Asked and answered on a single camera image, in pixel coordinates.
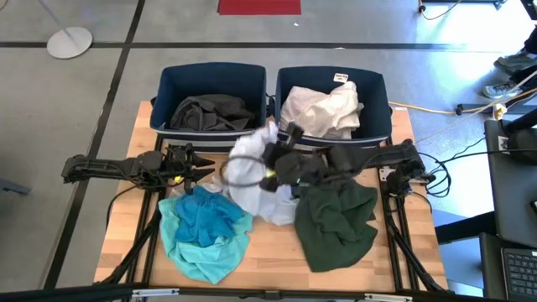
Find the navy fabric bin with label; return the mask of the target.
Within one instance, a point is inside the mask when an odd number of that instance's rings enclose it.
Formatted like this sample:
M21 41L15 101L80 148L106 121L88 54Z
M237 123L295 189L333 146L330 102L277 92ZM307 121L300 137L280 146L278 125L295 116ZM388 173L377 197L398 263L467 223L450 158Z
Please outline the navy fabric bin with label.
M282 68L278 72L276 94L274 97L274 118L279 127L279 138L288 137L286 130L280 129L280 112L285 99L293 86L310 88L329 94L341 84L334 82L335 73L349 75L348 81L357 86L358 101L364 105L359 113L360 127L352 132L351 139L327 139L305 136L297 141L297 147L304 150L331 145L377 146L391 136L391 109L384 78L370 71L336 66L298 66Z

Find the red floor mat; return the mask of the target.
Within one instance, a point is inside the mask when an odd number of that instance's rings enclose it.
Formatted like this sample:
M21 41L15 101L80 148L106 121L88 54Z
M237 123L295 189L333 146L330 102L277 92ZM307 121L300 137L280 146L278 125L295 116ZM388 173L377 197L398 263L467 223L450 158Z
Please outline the red floor mat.
M301 0L219 0L220 15L301 15Z

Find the white round stand base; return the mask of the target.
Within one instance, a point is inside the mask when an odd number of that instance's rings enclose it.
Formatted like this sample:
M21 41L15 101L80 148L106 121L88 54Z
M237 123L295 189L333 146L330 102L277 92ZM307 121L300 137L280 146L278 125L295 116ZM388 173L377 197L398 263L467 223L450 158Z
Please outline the white round stand base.
M86 53L93 43L92 33L83 27L66 27L44 0L37 0L59 27L46 44L49 55L59 60L74 59Z

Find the black frame rail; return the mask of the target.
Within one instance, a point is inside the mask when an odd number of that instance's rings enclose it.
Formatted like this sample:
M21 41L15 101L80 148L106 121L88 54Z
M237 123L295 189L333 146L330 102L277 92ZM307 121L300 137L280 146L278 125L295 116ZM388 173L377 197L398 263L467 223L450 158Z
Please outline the black frame rail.
M155 288L143 283L94 284L60 289L35 289L0 293L0 302L107 302L116 299L152 298L160 296L216 296L240 299L258 298L268 301L282 299L352 299L381 302L512 302L505 299L482 298L440 292L404 289L388 292L339 292L280 289L211 289L211 288Z

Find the white geometric print cloth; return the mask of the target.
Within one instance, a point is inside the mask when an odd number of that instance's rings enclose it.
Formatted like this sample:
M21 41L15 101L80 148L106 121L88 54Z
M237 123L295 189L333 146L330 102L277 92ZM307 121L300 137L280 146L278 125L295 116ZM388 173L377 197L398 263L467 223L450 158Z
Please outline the white geometric print cloth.
M244 214L260 216L281 227L295 222L298 201L291 196L288 185L281 185L273 193L262 190L258 184L267 170L261 156L268 143L277 141L277 134L276 124L269 122L267 127L240 137L230 152L231 162L224 172L225 179L230 183L224 185L216 182L202 187L210 192L221 193L240 206Z

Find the dark grey garment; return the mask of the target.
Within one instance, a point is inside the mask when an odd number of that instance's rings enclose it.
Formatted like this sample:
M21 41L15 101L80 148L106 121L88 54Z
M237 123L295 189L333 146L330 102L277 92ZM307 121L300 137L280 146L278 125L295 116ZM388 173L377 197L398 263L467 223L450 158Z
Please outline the dark grey garment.
M208 94L188 96L175 109L169 127L193 131L238 131L255 119L242 98Z

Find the person's shoe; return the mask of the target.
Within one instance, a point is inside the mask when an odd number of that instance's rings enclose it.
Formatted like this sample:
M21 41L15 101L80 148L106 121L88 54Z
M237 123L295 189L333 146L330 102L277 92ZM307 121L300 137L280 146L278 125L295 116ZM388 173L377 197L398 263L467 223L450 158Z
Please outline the person's shoe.
M537 65L537 55L521 49L515 54L498 57L494 65L508 74L513 74L515 71Z
M482 94L490 99L513 97L519 95L521 92L522 89L517 87L517 83L511 80L505 81L504 83L484 86L482 89Z

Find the cream garment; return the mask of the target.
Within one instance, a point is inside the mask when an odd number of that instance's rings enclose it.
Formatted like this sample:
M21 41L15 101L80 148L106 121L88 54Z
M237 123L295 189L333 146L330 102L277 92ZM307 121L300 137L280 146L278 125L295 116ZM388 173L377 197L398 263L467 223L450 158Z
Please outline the cream garment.
M357 86L348 81L329 94L293 86L280 112L280 129L293 123L305 136L327 139L351 139L360 127L359 113L364 105L358 101Z

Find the blue cloth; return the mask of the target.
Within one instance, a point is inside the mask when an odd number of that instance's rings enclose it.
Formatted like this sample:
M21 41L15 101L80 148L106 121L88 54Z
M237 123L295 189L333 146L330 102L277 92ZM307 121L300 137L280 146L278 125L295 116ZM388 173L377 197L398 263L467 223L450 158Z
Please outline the blue cloth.
M245 216L242 208L224 195L201 186L175 202L175 214L180 219L175 239L200 247L214 244L218 237L234 237L233 225Z

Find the black laptop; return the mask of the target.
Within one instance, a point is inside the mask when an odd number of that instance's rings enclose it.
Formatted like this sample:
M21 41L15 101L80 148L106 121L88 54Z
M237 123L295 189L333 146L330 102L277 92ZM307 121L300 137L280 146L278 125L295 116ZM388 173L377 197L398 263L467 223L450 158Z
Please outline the black laptop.
M482 233L483 295L507 302L537 302L537 249Z

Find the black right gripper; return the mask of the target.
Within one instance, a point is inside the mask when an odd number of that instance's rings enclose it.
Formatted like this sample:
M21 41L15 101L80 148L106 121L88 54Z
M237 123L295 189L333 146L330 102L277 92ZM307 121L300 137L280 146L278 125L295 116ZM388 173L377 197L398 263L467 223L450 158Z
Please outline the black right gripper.
M286 132L288 134L286 144L281 141L268 143L263 151L262 160L269 169L279 169L285 165L292 166L295 163L292 148L302 138L304 129L294 122L290 122Z

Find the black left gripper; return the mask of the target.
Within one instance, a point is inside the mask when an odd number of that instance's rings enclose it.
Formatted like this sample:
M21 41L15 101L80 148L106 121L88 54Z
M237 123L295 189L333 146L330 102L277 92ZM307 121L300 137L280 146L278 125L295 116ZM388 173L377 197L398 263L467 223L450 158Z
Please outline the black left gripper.
M184 146L168 145L165 150L165 167L169 170L169 178L165 181L164 187L176 187L179 185L191 187L215 172L214 169L193 169L193 166L201 168L211 166L215 162L194 155L191 143Z

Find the black side desk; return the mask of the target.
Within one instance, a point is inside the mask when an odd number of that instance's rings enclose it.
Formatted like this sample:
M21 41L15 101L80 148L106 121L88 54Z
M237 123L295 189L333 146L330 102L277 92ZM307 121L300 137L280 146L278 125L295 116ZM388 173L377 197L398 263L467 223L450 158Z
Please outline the black side desk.
M484 123L488 164L498 235L507 241L537 247L537 166L521 164L500 151L504 139L498 121Z

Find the dark green cloth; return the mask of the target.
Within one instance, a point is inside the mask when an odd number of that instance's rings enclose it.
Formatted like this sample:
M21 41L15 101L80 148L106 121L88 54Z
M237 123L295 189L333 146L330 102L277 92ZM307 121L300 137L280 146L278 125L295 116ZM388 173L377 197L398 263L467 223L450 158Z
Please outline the dark green cloth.
M355 180L300 190L295 231L311 272L348 268L368 253L378 234L368 225L377 201L375 188Z

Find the teal cloth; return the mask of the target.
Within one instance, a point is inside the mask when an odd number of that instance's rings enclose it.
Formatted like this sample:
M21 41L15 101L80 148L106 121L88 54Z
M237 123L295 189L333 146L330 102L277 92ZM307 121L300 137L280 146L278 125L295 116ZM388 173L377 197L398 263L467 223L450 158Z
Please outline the teal cloth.
M161 220L159 231L167 258L186 277L210 284L220 283L243 260L250 243L249 232L253 230L253 216L246 213L232 224L234 237L218 237L208 247L179 242L175 232L182 219L175 214L177 198L164 199L158 203Z

